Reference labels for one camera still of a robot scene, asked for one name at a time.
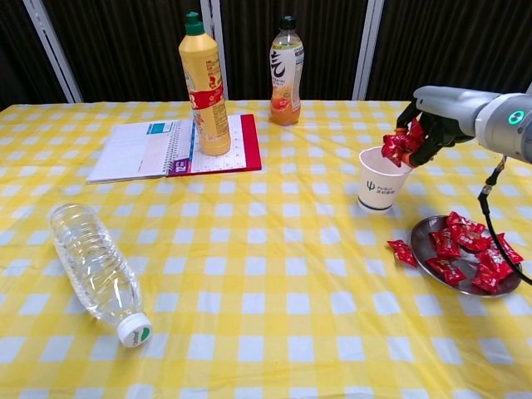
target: black cable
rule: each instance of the black cable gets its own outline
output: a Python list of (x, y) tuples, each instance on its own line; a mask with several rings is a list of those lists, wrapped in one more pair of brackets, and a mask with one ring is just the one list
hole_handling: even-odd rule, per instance
[(505, 249), (503, 248), (502, 244), (499, 241), (499, 238), (497, 237), (497, 233), (495, 232), (495, 229), (493, 228), (493, 224), (491, 223), (491, 217), (490, 217), (490, 205), (488, 204), (488, 195), (490, 195), (491, 189), (494, 185), (497, 184), (497, 178), (500, 175), (500, 172), (503, 171), (505, 168), (505, 162), (506, 162), (506, 156), (503, 156), (502, 161), (497, 165), (497, 167), (494, 169), (493, 173), (490, 177), (488, 177), (485, 181), (485, 186), (482, 188), (482, 191), (479, 194), (478, 200), (480, 202), (480, 207), (482, 208), (482, 213), (485, 217), (485, 222), (488, 227), (488, 230), (490, 231), (491, 238), (493, 239), (493, 242), (495, 243), (495, 247), (499, 250), (502, 258), (506, 261), (506, 263), (512, 268), (514, 273), (516, 273), (523, 281), (526, 283), (532, 285), (532, 279), (527, 277), (510, 259), (508, 254), (506, 253)]

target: dark curtain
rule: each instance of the dark curtain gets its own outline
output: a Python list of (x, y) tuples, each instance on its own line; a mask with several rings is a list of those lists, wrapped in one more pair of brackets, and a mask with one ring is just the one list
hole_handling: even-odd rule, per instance
[(0, 0), (0, 111), (11, 104), (64, 101), (24, 4)]
[(408, 100), (419, 86), (526, 91), (530, 0), (386, 0), (368, 100)]
[(351, 99), (367, 0), (223, 0), (231, 99), (271, 97), (269, 48), (279, 19), (292, 14), (303, 40), (303, 99)]
[(44, 0), (84, 101), (188, 100), (177, 47), (200, 0)]

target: white paper cup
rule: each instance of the white paper cup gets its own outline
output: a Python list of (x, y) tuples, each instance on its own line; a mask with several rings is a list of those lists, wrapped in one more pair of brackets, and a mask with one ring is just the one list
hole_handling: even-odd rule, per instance
[(381, 147), (362, 151), (358, 206), (370, 214), (384, 214), (393, 205), (411, 168), (404, 163), (398, 168), (381, 155)]

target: notebook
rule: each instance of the notebook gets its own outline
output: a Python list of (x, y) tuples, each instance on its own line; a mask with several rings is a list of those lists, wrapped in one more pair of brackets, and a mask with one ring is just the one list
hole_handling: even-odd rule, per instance
[(254, 116), (228, 117), (231, 149), (200, 151), (193, 121), (152, 121), (114, 126), (87, 183), (260, 170)]

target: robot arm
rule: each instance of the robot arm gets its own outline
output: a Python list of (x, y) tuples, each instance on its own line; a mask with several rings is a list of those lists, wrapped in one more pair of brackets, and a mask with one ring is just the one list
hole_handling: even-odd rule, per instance
[(442, 147), (477, 138), (496, 153), (532, 163), (532, 95), (424, 86), (397, 118), (404, 129), (416, 116), (426, 134), (423, 145), (404, 161), (424, 165)]

